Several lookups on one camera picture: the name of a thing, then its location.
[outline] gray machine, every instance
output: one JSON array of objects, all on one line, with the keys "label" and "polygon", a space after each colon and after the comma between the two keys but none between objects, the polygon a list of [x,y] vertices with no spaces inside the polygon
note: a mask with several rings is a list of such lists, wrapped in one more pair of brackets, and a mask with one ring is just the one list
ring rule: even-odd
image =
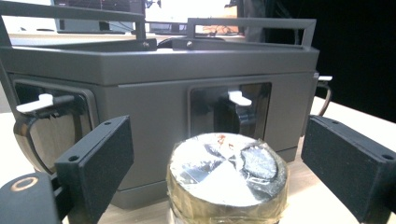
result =
[{"label": "gray machine", "polygon": [[[0,21],[1,82],[17,121],[14,133],[36,169],[53,172],[69,145],[123,115],[131,116],[135,160],[112,201],[121,208],[165,198],[174,145],[199,133],[260,138],[294,160],[318,83],[318,50],[310,47],[315,21],[189,20],[187,38],[158,49],[145,38],[143,16],[16,7],[0,2],[2,15],[134,21],[138,28],[136,40],[22,47],[11,45]],[[195,26],[207,24],[301,29],[304,37],[298,46],[195,37]]]}]

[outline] metal handle bar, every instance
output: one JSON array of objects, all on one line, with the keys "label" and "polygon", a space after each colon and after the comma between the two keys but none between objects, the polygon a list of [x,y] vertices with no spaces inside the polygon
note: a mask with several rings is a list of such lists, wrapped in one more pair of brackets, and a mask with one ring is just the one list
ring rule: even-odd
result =
[{"label": "metal handle bar", "polygon": [[[129,12],[115,12],[78,7],[43,6],[0,1],[0,16],[20,16],[53,19],[135,22],[136,38],[145,39],[145,16]],[[0,17],[0,46],[11,46],[6,26]]]},{"label": "metal handle bar", "polygon": [[317,21],[313,19],[270,19],[270,18],[238,18],[238,19],[188,19],[187,37],[195,38],[196,25],[233,25],[233,26],[252,26],[262,28],[276,28],[276,29],[304,29],[304,35],[301,45],[311,47],[312,39],[314,37],[315,25]]}]

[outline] wrapped cylinder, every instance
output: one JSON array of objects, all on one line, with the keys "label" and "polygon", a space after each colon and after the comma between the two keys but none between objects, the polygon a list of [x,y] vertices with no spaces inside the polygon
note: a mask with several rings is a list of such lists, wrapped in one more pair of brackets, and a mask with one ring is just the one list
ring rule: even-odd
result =
[{"label": "wrapped cylinder", "polygon": [[287,203],[286,163],[263,141],[205,133],[178,144],[167,169],[176,223],[277,223]]}]

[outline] dark wall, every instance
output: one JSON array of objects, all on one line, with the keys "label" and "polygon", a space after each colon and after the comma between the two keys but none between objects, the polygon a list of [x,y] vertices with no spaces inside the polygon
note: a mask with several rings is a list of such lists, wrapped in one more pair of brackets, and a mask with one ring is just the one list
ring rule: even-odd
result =
[{"label": "dark wall", "polygon": [[396,1],[281,2],[293,18],[317,19],[313,46],[333,101],[396,122]]}]

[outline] wooden table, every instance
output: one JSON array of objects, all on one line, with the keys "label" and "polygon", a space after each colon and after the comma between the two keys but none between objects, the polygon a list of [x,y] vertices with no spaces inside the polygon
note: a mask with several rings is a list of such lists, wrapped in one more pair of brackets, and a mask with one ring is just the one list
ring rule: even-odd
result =
[{"label": "wooden table", "polygon": [[[312,113],[317,113],[323,100],[316,98]],[[369,136],[378,143],[396,151],[396,124],[359,111],[331,103],[325,117],[336,119],[356,131]],[[15,119],[11,113],[0,114],[0,186],[9,180],[28,173],[33,169],[23,157],[12,134]],[[324,186],[324,184],[302,162],[301,143],[296,160],[288,164],[290,170],[288,207],[280,224],[357,224],[358,221],[343,204]],[[167,223],[169,203],[165,199],[151,206],[123,210],[110,205],[99,223]],[[389,223],[396,223],[392,214]]]}]

